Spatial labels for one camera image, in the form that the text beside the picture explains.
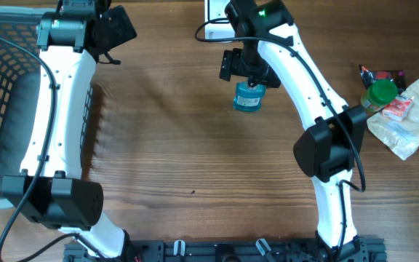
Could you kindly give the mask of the blue mouthwash bottle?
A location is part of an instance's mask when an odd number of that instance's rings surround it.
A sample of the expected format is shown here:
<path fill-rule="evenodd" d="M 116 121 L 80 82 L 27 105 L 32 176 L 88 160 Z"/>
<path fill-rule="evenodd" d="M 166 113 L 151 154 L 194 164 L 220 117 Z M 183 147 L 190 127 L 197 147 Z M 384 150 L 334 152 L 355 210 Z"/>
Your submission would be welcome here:
<path fill-rule="evenodd" d="M 247 82 L 236 84 L 236 94 L 233 107 L 238 111 L 254 112 L 260 110 L 262 99 L 266 93 L 266 86 L 258 84 L 250 87 Z"/>

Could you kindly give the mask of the green lid jar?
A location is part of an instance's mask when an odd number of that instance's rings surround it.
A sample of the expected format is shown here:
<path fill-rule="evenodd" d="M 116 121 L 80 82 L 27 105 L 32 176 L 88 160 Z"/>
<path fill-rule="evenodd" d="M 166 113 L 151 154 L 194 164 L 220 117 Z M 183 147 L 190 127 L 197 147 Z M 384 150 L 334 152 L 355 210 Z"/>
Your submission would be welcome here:
<path fill-rule="evenodd" d="M 380 79 L 374 82 L 361 97 L 361 104 L 371 112 L 378 112 L 398 95 L 397 86 L 388 79 Z"/>

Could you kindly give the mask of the black red snack wrapper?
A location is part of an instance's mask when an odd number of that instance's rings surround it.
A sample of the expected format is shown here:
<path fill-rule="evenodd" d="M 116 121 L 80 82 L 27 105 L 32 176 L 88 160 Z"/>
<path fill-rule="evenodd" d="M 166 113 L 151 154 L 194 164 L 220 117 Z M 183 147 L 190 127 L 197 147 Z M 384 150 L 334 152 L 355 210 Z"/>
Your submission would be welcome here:
<path fill-rule="evenodd" d="M 376 81 L 386 79 L 393 82 L 401 94 L 407 88 L 406 74 L 403 70 L 378 70 L 372 71 L 359 64 L 360 76 L 364 84 L 364 88 L 368 90 Z"/>

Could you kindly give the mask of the red snack packet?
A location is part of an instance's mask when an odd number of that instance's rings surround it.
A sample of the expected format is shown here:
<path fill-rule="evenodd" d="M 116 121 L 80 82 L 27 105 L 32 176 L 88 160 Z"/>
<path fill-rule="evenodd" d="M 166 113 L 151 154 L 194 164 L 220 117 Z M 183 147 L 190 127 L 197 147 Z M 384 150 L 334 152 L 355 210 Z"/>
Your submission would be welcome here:
<path fill-rule="evenodd" d="M 398 95 L 382 111 L 381 114 L 394 121 L 401 122 L 412 107 L 413 98 Z"/>

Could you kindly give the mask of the white long pouch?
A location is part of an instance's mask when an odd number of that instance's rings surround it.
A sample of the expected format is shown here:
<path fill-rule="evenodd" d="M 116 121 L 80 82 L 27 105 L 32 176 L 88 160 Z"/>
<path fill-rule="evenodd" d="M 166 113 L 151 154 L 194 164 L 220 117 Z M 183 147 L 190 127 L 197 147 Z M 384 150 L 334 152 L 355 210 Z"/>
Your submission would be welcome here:
<path fill-rule="evenodd" d="M 402 120 L 398 120 L 395 116 L 386 116 L 381 111 L 367 120 L 367 126 L 370 132 L 388 146 L 394 154 L 406 160 L 419 147 L 419 79 L 396 100 L 410 102 Z"/>

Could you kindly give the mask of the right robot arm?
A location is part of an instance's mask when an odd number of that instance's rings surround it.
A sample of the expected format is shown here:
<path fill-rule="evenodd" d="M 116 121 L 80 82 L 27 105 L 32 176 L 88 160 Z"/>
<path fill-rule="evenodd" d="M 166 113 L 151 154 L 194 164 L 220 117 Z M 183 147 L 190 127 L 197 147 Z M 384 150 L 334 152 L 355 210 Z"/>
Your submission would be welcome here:
<path fill-rule="evenodd" d="M 229 24 L 230 40 L 243 45 L 224 53 L 220 78 L 229 81 L 240 76 L 251 88 L 284 87 L 292 99 L 304 129 L 293 154 L 314 185 L 321 249 L 331 260 L 348 260 L 359 246 L 350 194 L 366 189 L 359 157 L 364 110 L 351 107 L 331 88 L 282 1 L 225 1 L 218 22 Z"/>

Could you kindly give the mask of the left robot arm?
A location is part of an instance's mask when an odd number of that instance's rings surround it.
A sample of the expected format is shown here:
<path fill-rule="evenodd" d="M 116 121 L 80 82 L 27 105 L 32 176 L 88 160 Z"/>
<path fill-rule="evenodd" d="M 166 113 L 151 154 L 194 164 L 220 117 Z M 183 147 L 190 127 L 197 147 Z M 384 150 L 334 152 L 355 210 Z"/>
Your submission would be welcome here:
<path fill-rule="evenodd" d="M 92 78 L 100 56 L 136 36 L 125 9 L 109 1 L 60 1 L 43 14 L 30 143 L 19 173 L 2 180 L 15 215 L 73 237 L 95 260 L 123 260 L 129 237 L 103 212 L 102 186 L 81 177 Z"/>

